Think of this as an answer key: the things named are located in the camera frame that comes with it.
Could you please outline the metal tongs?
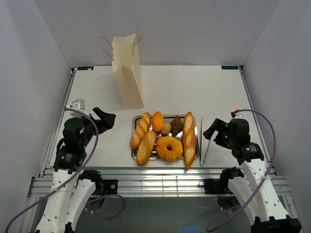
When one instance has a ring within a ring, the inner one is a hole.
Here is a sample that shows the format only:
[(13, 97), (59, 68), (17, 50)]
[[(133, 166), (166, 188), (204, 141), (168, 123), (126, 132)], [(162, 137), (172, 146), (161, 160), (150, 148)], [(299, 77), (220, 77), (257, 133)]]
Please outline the metal tongs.
[(201, 167), (207, 168), (212, 166), (213, 162), (213, 141), (206, 139), (203, 133), (212, 125), (215, 118), (202, 117), (200, 121), (200, 160)]

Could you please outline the beige paper bag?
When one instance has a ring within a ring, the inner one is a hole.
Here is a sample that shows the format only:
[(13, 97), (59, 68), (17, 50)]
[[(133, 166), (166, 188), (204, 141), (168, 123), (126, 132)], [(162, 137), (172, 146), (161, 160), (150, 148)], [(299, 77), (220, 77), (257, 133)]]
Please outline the beige paper bag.
[(112, 70), (125, 109), (144, 107), (138, 51), (138, 42), (142, 38), (142, 35), (137, 36), (136, 34), (124, 37), (115, 36), (112, 42), (108, 42), (112, 53), (109, 53), (101, 44), (102, 39), (108, 40), (103, 36), (98, 38), (100, 47), (112, 59)]

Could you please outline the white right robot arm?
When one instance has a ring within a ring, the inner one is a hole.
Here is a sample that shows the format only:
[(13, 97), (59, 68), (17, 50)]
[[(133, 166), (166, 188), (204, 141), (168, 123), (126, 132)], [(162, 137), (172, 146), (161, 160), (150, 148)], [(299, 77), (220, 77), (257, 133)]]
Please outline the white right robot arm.
[(270, 177), (264, 155), (258, 144), (251, 142), (249, 123), (243, 118), (233, 118), (229, 123), (215, 119), (203, 133), (210, 140), (231, 150), (239, 168), (222, 171), (220, 189), (232, 192), (251, 224), (253, 233), (298, 233), (302, 227), (297, 218), (290, 217), (282, 205)]

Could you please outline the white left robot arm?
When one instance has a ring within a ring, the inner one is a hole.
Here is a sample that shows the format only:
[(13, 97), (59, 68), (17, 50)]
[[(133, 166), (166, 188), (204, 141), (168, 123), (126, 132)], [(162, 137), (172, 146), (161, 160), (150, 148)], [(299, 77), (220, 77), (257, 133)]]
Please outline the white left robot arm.
[(86, 147), (93, 137), (98, 140), (100, 134), (113, 128), (116, 115), (95, 107), (98, 119), (94, 119), (79, 108), (64, 109), (77, 116), (64, 123), (53, 165), (52, 194), (35, 229), (37, 233), (73, 233), (89, 197), (103, 189), (100, 173), (84, 169), (91, 158)]

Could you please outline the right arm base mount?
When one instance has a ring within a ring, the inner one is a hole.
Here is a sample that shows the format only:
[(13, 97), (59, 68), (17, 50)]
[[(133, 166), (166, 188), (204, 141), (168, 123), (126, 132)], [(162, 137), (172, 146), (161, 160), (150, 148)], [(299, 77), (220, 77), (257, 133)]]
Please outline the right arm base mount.
[(218, 205), (223, 209), (230, 209), (238, 204), (235, 195), (228, 188), (223, 187), (220, 179), (204, 179), (198, 186), (204, 188), (206, 195), (215, 195)]

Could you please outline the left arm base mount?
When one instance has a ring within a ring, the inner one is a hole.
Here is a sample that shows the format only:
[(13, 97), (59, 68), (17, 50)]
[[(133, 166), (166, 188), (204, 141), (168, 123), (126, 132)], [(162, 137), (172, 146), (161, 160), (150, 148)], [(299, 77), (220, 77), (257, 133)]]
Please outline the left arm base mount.
[[(111, 195), (111, 194), (117, 194), (118, 192), (118, 180), (103, 180), (101, 179), (96, 184), (96, 189), (92, 193), (91, 197), (88, 201), (95, 200), (98, 197), (105, 196), (105, 195)], [(98, 200), (96, 202), (93, 202), (91, 204), (87, 204), (86, 208), (90, 210), (99, 210), (105, 202), (105, 199)]]

